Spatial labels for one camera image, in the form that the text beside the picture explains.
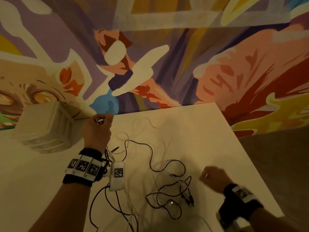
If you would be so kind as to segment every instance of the mural wall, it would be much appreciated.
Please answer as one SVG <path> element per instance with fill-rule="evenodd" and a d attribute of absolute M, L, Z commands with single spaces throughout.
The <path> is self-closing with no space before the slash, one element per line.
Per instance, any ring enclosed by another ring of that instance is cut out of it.
<path fill-rule="evenodd" d="M 0 0 L 0 23 L 0 129 L 49 101 L 216 102 L 237 136 L 309 123 L 309 0 Z"/>

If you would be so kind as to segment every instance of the painted eye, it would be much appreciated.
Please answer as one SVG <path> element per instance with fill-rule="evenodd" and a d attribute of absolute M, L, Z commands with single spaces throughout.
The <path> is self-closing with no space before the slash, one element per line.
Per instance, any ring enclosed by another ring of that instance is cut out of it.
<path fill-rule="evenodd" d="M 38 103 L 48 103 L 58 101 L 55 95 L 49 92 L 37 92 L 34 93 L 33 99 Z"/>
<path fill-rule="evenodd" d="M 14 99 L 10 96 L 0 93 L 0 105 L 12 105 L 14 103 Z"/>

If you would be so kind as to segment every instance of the white plastic box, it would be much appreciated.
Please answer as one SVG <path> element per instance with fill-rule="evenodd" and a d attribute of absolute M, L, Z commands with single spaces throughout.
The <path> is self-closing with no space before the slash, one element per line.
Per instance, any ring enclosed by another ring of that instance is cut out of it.
<path fill-rule="evenodd" d="M 60 102 L 28 105 L 12 133 L 12 138 L 42 154 L 71 147 L 74 120 Z"/>

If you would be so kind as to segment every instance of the white table top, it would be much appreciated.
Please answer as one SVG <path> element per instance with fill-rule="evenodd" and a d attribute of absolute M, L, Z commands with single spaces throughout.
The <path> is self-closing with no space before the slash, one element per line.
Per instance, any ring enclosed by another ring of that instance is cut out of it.
<path fill-rule="evenodd" d="M 117 152 L 124 149 L 126 136 L 121 132 L 126 132 L 130 139 L 148 143 L 153 148 L 153 166 L 162 160 L 166 150 L 164 159 L 181 160 L 187 169 L 185 176 L 192 176 L 190 191 L 195 207 L 190 208 L 181 200 L 183 216 L 180 220 L 173 221 L 164 209 L 152 209 L 145 201 L 145 195 L 150 193 L 154 185 L 149 169 L 150 149 L 147 146 L 129 144 L 125 160 L 126 189 L 140 212 L 143 231 L 209 231 L 199 216 L 208 222 L 212 231 L 222 231 L 215 214 L 224 197 L 198 180 L 207 165 L 224 168 L 231 179 L 249 188 L 267 210 L 277 217 L 283 216 L 215 103 L 116 115 L 111 131 L 112 137 L 108 144 L 110 150 L 117 146 L 120 146 Z M 62 170 L 66 168 L 71 157 L 83 148 L 83 140 L 79 140 L 64 152 L 40 155 L 10 140 L 10 133 L 11 130 L 0 132 L 4 160 L 0 163 L 3 179 L 0 186 L 0 208 L 5 212 L 0 214 L 0 223 L 4 231 L 27 231 L 58 191 L 64 176 Z M 120 154 L 115 158 L 122 160 L 123 156 L 124 154 Z M 171 165 L 173 166 L 168 171 L 182 171 L 180 165 Z M 172 182 L 171 177 L 160 174 L 159 187 Z M 107 183 L 108 178 L 103 178 L 93 184 L 89 205 L 97 191 Z M 128 213 L 123 192 L 119 192 L 119 195 L 122 209 Z M 117 206 L 115 194 L 108 192 L 108 197 L 112 204 Z M 127 222 L 122 215 L 111 209 L 106 202 L 104 192 L 94 203 L 92 220 L 99 227 L 99 231 L 125 231 L 127 228 Z M 239 223 L 242 226 L 247 225 L 243 220 Z M 84 231 L 95 231 L 89 218 L 86 219 Z"/>

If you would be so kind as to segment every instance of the floor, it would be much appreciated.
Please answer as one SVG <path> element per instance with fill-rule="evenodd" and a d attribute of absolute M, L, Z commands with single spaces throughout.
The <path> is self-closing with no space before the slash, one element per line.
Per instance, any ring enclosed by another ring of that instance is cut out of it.
<path fill-rule="evenodd" d="M 309 126 L 239 139 L 289 223 L 309 231 Z"/>

